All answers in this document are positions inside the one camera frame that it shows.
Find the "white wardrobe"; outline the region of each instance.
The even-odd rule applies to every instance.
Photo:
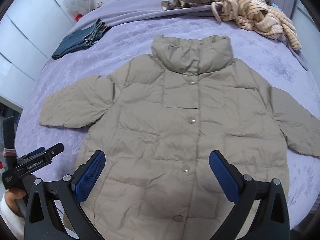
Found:
[[[0,102],[15,110],[26,105],[40,71],[76,23],[62,3],[15,0],[0,22]]]

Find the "bed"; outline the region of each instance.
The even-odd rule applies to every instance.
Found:
[[[272,86],[287,91],[320,119],[320,93],[316,82],[311,72],[305,71],[285,44],[242,30],[233,22],[219,23],[209,10],[210,6],[204,6],[168,13],[162,12],[161,0],[110,0],[82,17],[70,33],[92,25],[98,17],[113,28],[91,48],[48,61],[20,118],[16,134],[18,155],[61,142],[64,152],[35,175],[44,181],[51,181],[72,174],[77,153],[89,127],[73,130],[38,125],[44,99],[80,78],[94,74],[106,76],[132,57],[151,53],[153,36],[160,34],[184,39],[229,36],[234,57],[247,63]],[[317,199],[320,160],[288,149],[287,161],[290,169],[288,209],[293,228],[309,213]]]

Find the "human hand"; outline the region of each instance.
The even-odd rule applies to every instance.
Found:
[[[22,217],[20,209],[16,203],[17,199],[21,199],[26,195],[24,190],[18,188],[10,188],[4,193],[4,200],[7,203],[8,207],[11,209],[13,213],[17,216]]]

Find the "beige down jacket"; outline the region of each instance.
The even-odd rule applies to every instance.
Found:
[[[234,58],[226,36],[156,36],[151,55],[50,95],[39,122],[92,125],[76,167],[106,154],[83,203],[106,240],[209,240],[233,207],[212,150],[256,180],[279,178],[286,194],[287,146],[320,156],[320,121]]]

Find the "jacket button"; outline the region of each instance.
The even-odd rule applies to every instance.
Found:
[[[181,216],[181,215],[175,216],[175,217],[173,218],[173,220],[176,221],[176,222],[186,221],[186,219],[185,219],[183,216]]]
[[[196,121],[196,119],[194,119],[194,117],[192,117],[192,116],[190,116],[189,118],[188,118],[188,122],[189,123],[194,123]]]
[[[184,172],[188,172],[188,171],[190,171],[190,166],[189,166],[189,165],[183,165],[183,166],[182,166],[182,170],[183,170]]]

